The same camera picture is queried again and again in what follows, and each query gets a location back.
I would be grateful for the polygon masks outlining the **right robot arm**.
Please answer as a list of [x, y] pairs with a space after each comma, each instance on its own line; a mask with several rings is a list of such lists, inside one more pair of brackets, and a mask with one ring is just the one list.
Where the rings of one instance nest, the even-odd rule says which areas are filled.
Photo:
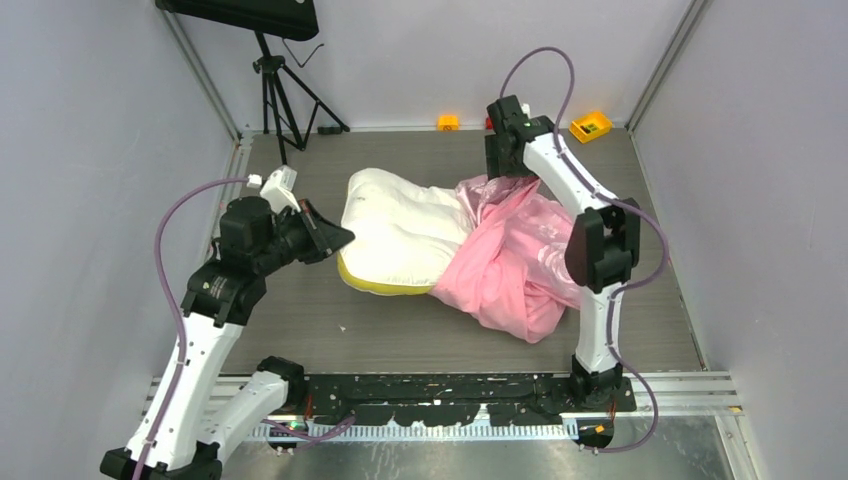
[[573, 219], [564, 265], [580, 288], [579, 339], [567, 392], [575, 407], [596, 410], [623, 386], [618, 347], [618, 289], [639, 263], [639, 205], [603, 187], [568, 148], [546, 116], [530, 117], [516, 96], [487, 107], [492, 133], [485, 138], [487, 173], [541, 180]]

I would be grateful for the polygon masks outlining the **pink floral pillowcase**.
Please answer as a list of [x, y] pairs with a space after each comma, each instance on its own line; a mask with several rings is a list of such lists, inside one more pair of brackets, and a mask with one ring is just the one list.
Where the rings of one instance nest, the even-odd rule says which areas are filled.
[[481, 326], [530, 344], [580, 307], [564, 262], [572, 216], [539, 187], [530, 178], [461, 181], [455, 192], [473, 230], [430, 291]]

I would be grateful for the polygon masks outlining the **white yellow-edged pillow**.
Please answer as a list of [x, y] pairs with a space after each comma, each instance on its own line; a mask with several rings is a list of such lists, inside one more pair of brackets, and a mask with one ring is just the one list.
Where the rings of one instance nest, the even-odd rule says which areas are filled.
[[355, 239], [337, 254], [345, 284], [380, 296], [426, 295], [474, 221], [452, 189], [419, 186], [378, 168], [351, 175], [341, 226]]

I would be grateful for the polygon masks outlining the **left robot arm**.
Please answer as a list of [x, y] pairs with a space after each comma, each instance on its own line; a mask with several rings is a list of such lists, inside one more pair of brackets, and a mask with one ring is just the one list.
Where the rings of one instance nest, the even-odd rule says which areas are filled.
[[267, 291], [267, 277], [293, 262], [321, 262], [355, 235], [307, 199], [275, 210], [259, 196], [231, 201], [219, 230], [216, 257], [187, 282], [177, 309], [181, 328], [150, 408], [127, 445], [103, 456], [100, 471], [110, 478], [218, 479], [269, 414], [293, 414], [305, 405], [303, 367], [269, 356], [223, 407], [206, 413], [221, 368]]

